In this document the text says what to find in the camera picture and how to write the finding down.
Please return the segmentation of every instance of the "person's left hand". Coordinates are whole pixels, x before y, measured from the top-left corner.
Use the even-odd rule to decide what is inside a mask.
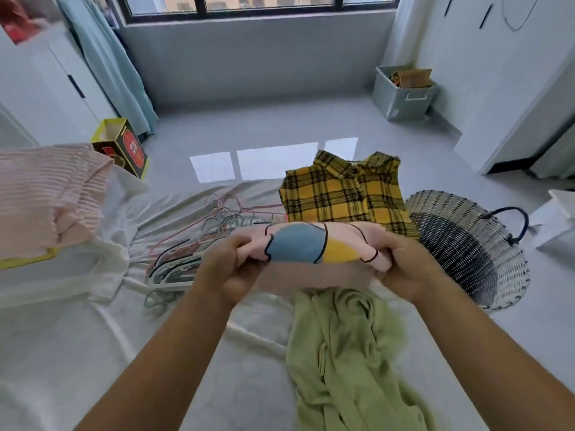
[[[236,268],[237,249],[251,241],[250,237],[233,234],[215,243],[202,258],[194,283],[214,292],[221,292],[232,306],[239,303],[253,287],[263,264],[247,260]]]

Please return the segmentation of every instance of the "pile of hangers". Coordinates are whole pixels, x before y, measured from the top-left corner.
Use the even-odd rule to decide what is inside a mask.
[[[237,203],[237,208],[226,207],[226,202],[230,199]],[[217,194],[209,194],[206,198],[206,214],[203,218],[150,247],[148,256],[155,258],[147,270],[147,285],[152,288],[152,291],[146,296],[144,307],[162,306],[165,308],[167,304],[176,301],[194,282],[206,250],[214,242],[227,237],[238,227],[284,222],[285,213],[262,210],[276,207],[283,206],[273,204],[243,207],[236,194],[226,194],[223,198],[219,198]],[[202,222],[197,239],[180,240],[165,251],[153,254],[154,250],[163,243]]]

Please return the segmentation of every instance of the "shirt collar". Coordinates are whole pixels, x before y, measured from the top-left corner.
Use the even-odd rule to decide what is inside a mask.
[[[390,156],[379,151],[362,161],[350,162],[337,157],[335,154],[320,150],[313,160],[314,165],[321,166],[338,179],[356,177],[358,171],[361,172],[363,170],[369,170],[374,173],[397,172],[399,163],[399,157]]]

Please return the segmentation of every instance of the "storage bin handle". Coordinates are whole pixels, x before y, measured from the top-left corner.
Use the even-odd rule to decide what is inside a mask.
[[[410,93],[411,93],[411,92],[408,92],[407,95],[405,96],[405,100],[406,100],[406,101],[423,101],[423,100],[427,100],[427,93],[426,93],[424,96],[420,97],[420,98],[410,98],[410,97],[409,97],[409,94],[410,94]]]
[[[523,215],[523,219],[524,219],[523,229],[521,230],[521,233],[519,233],[519,236],[513,237],[510,234],[506,238],[506,241],[509,242],[509,245],[515,245],[515,244],[518,244],[519,242],[521,242],[521,239],[523,239],[523,236],[525,236],[525,233],[527,232],[527,229],[529,228],[529,215],[527,214],[527,212],[525,210],[520,209],[519,207],[502,207],[500,209],[490,211],[489,213],[481,216],[481,219],[489,219],[490,217],[496,215],[497,213],[501,213],[502,211],[507,211],[507,210],[518,210]]]

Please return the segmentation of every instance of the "forearm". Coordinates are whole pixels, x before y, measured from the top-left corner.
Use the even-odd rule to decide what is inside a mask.
[[[447,277],[415,302],[465,392],[492,431],[571,430],[575,396]]]
[[[231,310],[195,284],[76,430],[177,430]]]

